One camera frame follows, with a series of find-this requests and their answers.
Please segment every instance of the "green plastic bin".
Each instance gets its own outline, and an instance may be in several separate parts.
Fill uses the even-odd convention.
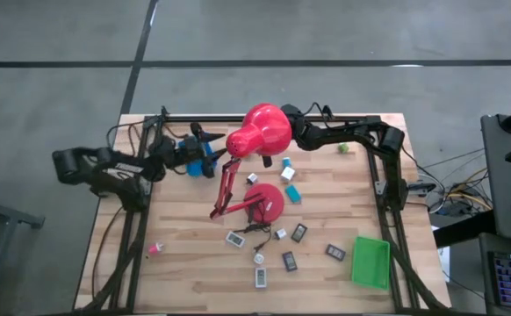
[[[355,284],[388,290],[390,243],[357,236],[353,247],[351,281]]]

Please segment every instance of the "teal block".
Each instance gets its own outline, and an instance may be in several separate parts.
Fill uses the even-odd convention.
[[[294,187],[293,184],[289,185],[284,189],[284,191],[287,193],[287,196],[291,199],[293,203],[299,203],[300,200],[302,200],[302,197],[300,196],[299,191],[297,188]]]

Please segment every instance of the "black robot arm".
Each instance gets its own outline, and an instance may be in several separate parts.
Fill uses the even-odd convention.
[[[163,135],[161,130],[159,128],[145,158],[123,154],[108,147],[75,147],[55,151],[53,162],[56,175],[61,183],[87,183],[98,196],[106,192],[115,193],[128,212],[140,212],[147,207],[140,182],[128,173],[149,182],[158,182],[165,177],[166,169],[200,160],[203,175],[214,177],[212,164],[226,149],[206,154],[202,143],[224,137],[224,134],[205,133],[198,123],[191,123],[193,136],[184,137],[183,144],[176,147],[176,141]],[[108,169],[124,171],[126,176],[114,176],[106,172]]]
[[[327,144],[356,141],[378,156],[385,165],[386,185],[383,191],[383,208],[400,211],[407,199],[407,184],[401,176],[399,153],[404,142],[404,132],[382,122],[378,116],[363,116],[357,122],[341,126],[318,127],[305,119],[295,106],[287,104],[281,110],[291,122],[292,138],[303,150],[316,150]],[[377,133],[378,144],[371,133]]]

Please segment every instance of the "pink object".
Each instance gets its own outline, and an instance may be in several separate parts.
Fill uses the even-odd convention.
[[[150,248],[148,249],[148,253],[151,255],[155,255],[162,252],[163,248],[164,245],[161,242],[156,242],[154,245],[150,246]]]

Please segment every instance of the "blue block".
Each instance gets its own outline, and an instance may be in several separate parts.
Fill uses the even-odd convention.
[[[294,187],[294,185],[289,185],[286,189],[284,189],[284,191],[293,203],[299,203],[300,200],[302,200],[299,191]]]
[[[283,169],[285,167],[290,167],[290,166],[291,166],[291,158],[289,158],[289,157],[283,158]]]

